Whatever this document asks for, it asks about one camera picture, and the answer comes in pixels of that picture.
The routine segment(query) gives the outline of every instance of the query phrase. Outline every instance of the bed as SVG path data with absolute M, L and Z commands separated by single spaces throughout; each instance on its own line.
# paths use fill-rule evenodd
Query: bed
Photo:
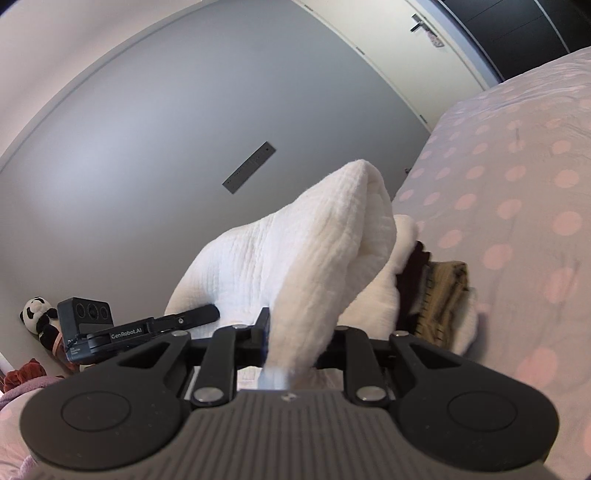
M 468 355 L 557 407 L 564 480 L 591 472 L 590 155 L 588 48 L 451 108 L 392 203 L 436 261 L 468 264 Z

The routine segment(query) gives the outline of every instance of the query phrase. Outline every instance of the white towel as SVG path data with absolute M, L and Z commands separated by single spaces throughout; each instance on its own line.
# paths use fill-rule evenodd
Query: white towel
M 332 337 L 339 315 L 382 270 L 396 228 L 384 181 L 365 160 L 351 162 L 295 202 L 232 229 L 197 255 L 165 313 L 214 303 L 221 326 L 253 325 L 271 309 L 262 388 L 288 388 Z
M 388 262 L 339 318 L 339 325 L 360 328 L 379 340 L 395 330 L 400 309 L 396 275 L 404 270 L 418 237 L 417 224 L 408 215 L 394 215 L 394 222 L 396 244 Z

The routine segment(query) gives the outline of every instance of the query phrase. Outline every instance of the red plush toy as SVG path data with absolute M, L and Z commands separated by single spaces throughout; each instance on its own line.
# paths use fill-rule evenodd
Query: red plush toy
M 32 380 L 37 377 L 45 377 L 47 373 L 43 366 L 34 358 L 31 358 L 26 364 L 24 364 L 18 370 L 13 370 L 6 374 L 0 383 L 2 384 L 2 391 L 7 391 L 18 387 L 20 384 L 25 383 L 27 380 Z

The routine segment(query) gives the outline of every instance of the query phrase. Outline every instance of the dark fabric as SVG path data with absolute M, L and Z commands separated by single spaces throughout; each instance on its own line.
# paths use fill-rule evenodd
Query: dark fabric
M 4 393 L 11 391 L 13 388 L 32 380 L 37 377 L 44 377 L 47 375 L 43 366 L 34 358 L 24 364 L 18 370 L 8 372 L 6 377 L 2 379 L 2 390 Z
M 406 330 L 414 333 L 417 328 L 418 315 L 410 315 L 410 309 L 420 291 L 423 267 L 429 263 L 431 252 L 424 251 L 421 242 L 415 244 L 413 253 L 408 257 L 404 270 L 396 275 L 396 288 L 400 292 L 400 308 L 396 330 Z

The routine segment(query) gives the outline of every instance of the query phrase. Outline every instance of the black cabinet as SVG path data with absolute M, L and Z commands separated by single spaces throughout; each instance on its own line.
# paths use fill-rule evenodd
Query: black cabinet
M 591 21 L 572 0 L 434 0 L 479 44 L 504 79 L 591 46 Z

